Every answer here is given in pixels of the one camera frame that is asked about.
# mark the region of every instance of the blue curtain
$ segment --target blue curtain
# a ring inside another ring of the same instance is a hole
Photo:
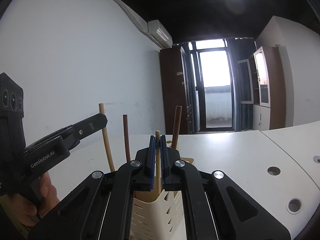
[[[256,45],[254,39],[229,38],[226,40],[233,78],[232,128],[235,131],[250,130],[253,123],[253,105],[241,104],[241,93],[247,93],[246,86],[244,86],[247,81],[244,80],[245,75],[238,68],[238,61],[249,58],[256,51]]]

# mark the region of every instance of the perforated container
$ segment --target perforated container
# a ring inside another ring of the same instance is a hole
[[[181,158],[193,163],[192,158]],[[157,197],[151,192],[135,192],[131,233],[140,240],[169,240],[183,218],[181,191],[165,192]]]

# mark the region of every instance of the light wooden stick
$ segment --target light wooden stick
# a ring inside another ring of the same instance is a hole
[[[125,158],[129,163],[131,161],[130,157],[130,146],[129,146],[129,130],[128,130],[128,115],[123,115],[123,132],[124,132],[124,148],[125,148]]]
[[[172,132],[172,143],[171,143],[171,148],[173,149],[176,149],[178,144],[181,114],[182,114],[182,106],[176,106],[176,112],[174,114],[173,132]]]
[[[100,112],[100,114],[105,114],[104,113],[103,103],[99,104],[99,112]],[[110,171],[115,171],[116,169],[115,169],[115,166],[114,166],[113,160],[112,160],[111,148],[110,148],[108,132],[107,132],[107,128],[106,127],[104,127],[102,129],[102,136],[103,136],[104,147],[106,149],[106,154],[107,154],[107,159],[108,159]]]
[[[161,161],[160,161],[160,131],[156,131],[156,184],[158,195],[161,194]]]

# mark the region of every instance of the camera lens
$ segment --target camera lens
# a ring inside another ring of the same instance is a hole
[[[14,93],[11,94],[11,108],[12,110],[16,110],[17,100],[16,95]]]
[[[22,99],[19,98],[19,109],[22,110]]]
[[[2,94],[2,103],[5,107],[8,106],[8,103],[9,103],[9,95],[8,95],[8,92],[7,90],[3,91],[3,94]]]

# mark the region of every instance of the air conditioner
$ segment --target air conditioner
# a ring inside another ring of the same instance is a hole
[[[148,22],[148,33],[165,48],[171,48],[172,37],[158,20]]]

